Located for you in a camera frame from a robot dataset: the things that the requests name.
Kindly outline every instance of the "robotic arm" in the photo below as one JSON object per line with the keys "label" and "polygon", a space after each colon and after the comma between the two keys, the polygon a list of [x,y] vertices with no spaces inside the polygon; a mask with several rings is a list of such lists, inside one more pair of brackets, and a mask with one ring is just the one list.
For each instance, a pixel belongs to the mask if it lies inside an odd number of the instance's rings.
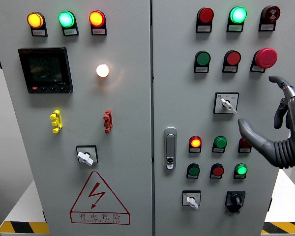
{"label": "robotic arm", "polygon": [[279,76],[270,76],[270,82],[277,83],[283,90],[285,98],[281,99],[274,117],[274,128],[279,129],[286,115],[286,127],[291,130],[291,137],[287,140],[273,142],[254,131],[246,119],[239,119],[241,136],[263,155],[271,165],[288,168],[295,166],[295,89],[285,79]]}

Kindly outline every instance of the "warning sign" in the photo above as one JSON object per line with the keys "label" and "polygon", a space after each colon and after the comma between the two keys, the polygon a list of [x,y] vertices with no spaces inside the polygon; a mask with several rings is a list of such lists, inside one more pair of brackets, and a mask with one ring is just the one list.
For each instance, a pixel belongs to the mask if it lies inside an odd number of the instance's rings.
{"label": "warning sign", "polygon": [[97,171],[93,171],[70,210],[72,223],[130,225],[130,213]]}

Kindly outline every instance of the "digital power meter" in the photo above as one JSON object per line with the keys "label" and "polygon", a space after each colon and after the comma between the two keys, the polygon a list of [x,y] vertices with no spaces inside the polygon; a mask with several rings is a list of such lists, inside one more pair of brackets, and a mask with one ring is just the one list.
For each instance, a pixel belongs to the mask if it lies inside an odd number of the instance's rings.
{"label": "digital power meter", "polygon": [[19,56],[29,93],[73,91],[66,48],[21,48]]}

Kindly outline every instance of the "gray metal panel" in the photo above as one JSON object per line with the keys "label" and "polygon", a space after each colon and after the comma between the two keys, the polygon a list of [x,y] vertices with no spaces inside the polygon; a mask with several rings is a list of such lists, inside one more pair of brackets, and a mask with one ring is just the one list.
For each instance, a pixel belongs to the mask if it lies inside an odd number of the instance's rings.
{"label": "gray metal panel", "polygon": [[[281,17],[274,32],[258,32],[260,13],[268,5],[277,5]],[[242,33],[226,33],[230,10],[238,5],[247,9]],[[214,11],[212,33],[195,34],[197,12],[202,7]],[[272,47],[278,61],[264,74],[249,72],[256,51]],[[208,74],[194,74],[198,51],[211,55]],[[227,51],[241,53],[238,73],[222,74]],[[294,1],[153,1],[153,72],[155,140],[155,231],[169,235],[246,235],[262,230],[278,169],[256,150],[238,153],[240,134],[237,119],[247,118],[257,131],[277,140],[286,139],[288,130],[273,128],[273,117],[284,96],[268,81],[280,75],[295,86],[295,0]],[[216,92],[239,92],[236,115],[214,115]],[[175,170],[163,166],[164,130],[177,129]],[[202,138],[202,152],[188,153],[189,138]],[[224,154],[212,153],[215,137],[228,140]],[[187,167],[197,163],[199,179],[186,179]],[[210,179],[215,163],[224,166],[222,179]],[[234,167],[245,163],[246,179],[233,179]],[[181,205],[183,190],[201,190],[199,211]],[[246,192],[240,214],[225,213],[229,190]]]}
{"label": "gray metal panel", "polygon": [[[75,15],[79,36],[62,35],[58,14],[64,10]],[[93,10],[106,15],[107,36],[91,36]],[[32,11],[44,15],[47,38],[31,36]],[[0,59],[52,235],[152,234],[149,23],[148,0],[0,0]],[[66,47],[73,93],[28,94],[17,52],[23,47]],[[95,72],[101,63],[110,68],[106,79]],[[58,134],[49,119],[55,109],[63,121]],[[109,134],[103,126],[107,109],[114,124]],[[76,145],[97,145],[98,164],[78,164]],[[70,209],[92,171],[130,212],[130,225],[70,222]]]}

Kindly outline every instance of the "green indicator light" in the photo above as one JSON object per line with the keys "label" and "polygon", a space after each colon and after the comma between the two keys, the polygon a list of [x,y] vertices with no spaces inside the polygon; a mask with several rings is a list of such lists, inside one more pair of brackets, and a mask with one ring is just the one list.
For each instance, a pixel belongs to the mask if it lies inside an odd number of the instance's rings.
{"label": "green indicator light", "polygon": [[208,53],[200,53],[197,56],[197,63],[199,65],[206,65],[210,62],[210,55]]}
{"label": "green indicator light", "polygon": [[189,170],[189,174],[191,176],[197,176],[198,174],[200,173],[200,170],[196,167],[192,167],[190,170]]}
{"label": "green indicator light", "polygon": [[74,24],[74,16],[69,11],[63,11],[62,13],[60,13],[58,16],[58,20],[60,24],[65,28],[69,28]]}
{"label": "green indicator light", "polygon": [[230,14],[231,20],[236,24],[243,23],[246,17],[247,17],[247,11],[242,6],[234,7]]}
{"label": "green indicator light", "polygon": [[244,175],[247,173],[247,166],[245,164],[238,164],[235,167],[235,171],[239,174],[239,175]]}
{"label": "green indicator light", "polygon": [[214,140],[214,144],[218,148],[224,148],[227,145],[227,140],[224,136],[219,136]]}

